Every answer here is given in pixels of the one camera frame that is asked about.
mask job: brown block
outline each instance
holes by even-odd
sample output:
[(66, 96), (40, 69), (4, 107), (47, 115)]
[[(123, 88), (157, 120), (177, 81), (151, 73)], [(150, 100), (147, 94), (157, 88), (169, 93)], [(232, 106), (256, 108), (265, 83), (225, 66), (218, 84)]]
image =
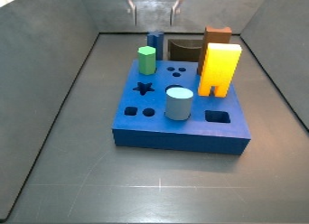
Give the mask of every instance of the brown block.
[(216, 29), (212, 26), (205, 27), (204, 45), (201, 49), (198, 70), (197, 70), (198, 75), (202, 75), (202, 71), (204, 71), (204, 61), (205, 61), (205, 56), (208, 52), (208, 43), (210, 42), (229, 43), (230, 35), (232, 35), (232, 30), (229, 27), (225, 27), (222, 29)]

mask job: toy block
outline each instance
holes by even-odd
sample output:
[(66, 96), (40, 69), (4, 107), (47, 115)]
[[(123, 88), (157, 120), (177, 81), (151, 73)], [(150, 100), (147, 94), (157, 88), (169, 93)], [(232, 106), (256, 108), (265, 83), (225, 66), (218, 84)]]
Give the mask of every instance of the toy block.
[(198, 61), (198, 75), (202, 75), (204, 71), (204, 63), (205, 63), (205, 56), (208, 52), (208, 43), (229, 43), (232, 35), (232, 30), (229, 27), (225, 27), (224, 29), (216, 29), (212, 26), (205, 27), (205, 33), (204, 33), (204, 45), (200, 55), (200, 61)]
[(150, 32), (147, 34), (147, 46), (155, 48), (155, 59), (158, 61), (164, 60), (164, 42), (165, 42), (165, 33)]
[(212, 87), (216, 87), (216, 97), (228, 95), (229, 84), (234, 75), (241, 57), (238, 44), (209, 43), (200, 82), (198, 95), (209, 96)]
[[(139, 62), (131, 64), (113, 124), (117, 146), (241, 154), (252, 136), (233, 84), (225, 98), (200, 97), (197, 62), (158, 61), (155, 65), (155, 74), (146, 76)], [(149, 85), (141, 87), (145, 93), (135, 90), (141, 83)], [(166, 116), (168, 91), (177, 87), (194, 93), (186, 120)]]
[(168, 41), (168, 54), (170, 61), (198, 61), (202, 49), (202, 40)]
[(168, 90), (166, 116), (173, 120), (185, 120), (192, 113), (193, 92), (184, 87)]
[(155, 74), (155, 48), (149, 46), (141, 47), (138, 53), (141, 74)]

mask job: square hole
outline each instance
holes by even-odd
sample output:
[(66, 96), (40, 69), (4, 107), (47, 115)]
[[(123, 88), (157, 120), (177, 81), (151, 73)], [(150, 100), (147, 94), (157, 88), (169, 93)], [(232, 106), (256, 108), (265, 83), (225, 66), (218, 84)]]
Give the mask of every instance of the square hole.
[(229, 113), (224, 111), (205, 111), (205, 120), (214, 123), (230, 123)]
[(125, 115), (126, 116), (135, 116), (138, 114), (138, 108), (137, 107), (126, 107), (125, 109)]

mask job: hole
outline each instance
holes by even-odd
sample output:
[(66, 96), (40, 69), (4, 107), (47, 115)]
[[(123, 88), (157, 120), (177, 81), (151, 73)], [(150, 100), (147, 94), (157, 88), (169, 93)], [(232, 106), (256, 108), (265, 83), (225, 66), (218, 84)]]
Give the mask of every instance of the hole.
[(174, 73), (173, 73), (173, 76), (174, 76), (174, 77), (180, 77), (181, 74), (180, 74), (178, 72), (174, 72)]
[(205, 111), (205, 120), (216, 123), (230, 123), (229, 113), (224, 111)]
[(141, 83), (138, 82), (138, 87), (133, 90), (138, 90), (141, 92), (141, 95), (145, 96), (149, 91), (155, 91), (153, 88), (153, 83)]
[(210, 93), (209, 93), (209, 96), (210, 96), (210, 97), (214, 97), (214, 96), (216, 96), (216, 89), (217, 89), (217, 87), (216, 87), (216, 86), (212, 86), (212, 88), (210, 88)]
[(138, 108), (137, 107), (126, 107), (125, 109), (125, 115), (126, 116), (135, 116), (138, 114)]
[(155, 114), (155, 111), (151, 108), (146, 108), (142, 113), (146, 117), (151, 117)]
[(170, 86), (168, 86), (166, 91), (172, 88), (184, 88), (180, 84), (172, 84)]

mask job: yellow rectangular prism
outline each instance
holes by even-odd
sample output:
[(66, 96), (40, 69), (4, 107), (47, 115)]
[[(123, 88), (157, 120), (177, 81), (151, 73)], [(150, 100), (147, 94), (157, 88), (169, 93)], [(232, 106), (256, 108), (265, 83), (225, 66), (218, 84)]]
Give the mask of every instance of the yellow rectangular prism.
[(209, 96), (216, 87), (216, 97), (224, 98), (229, 92), (229, 84), (241, 57), (238, 44), (209, 43), (204, 62), (204, 72), (200, 82), (198, 95)]

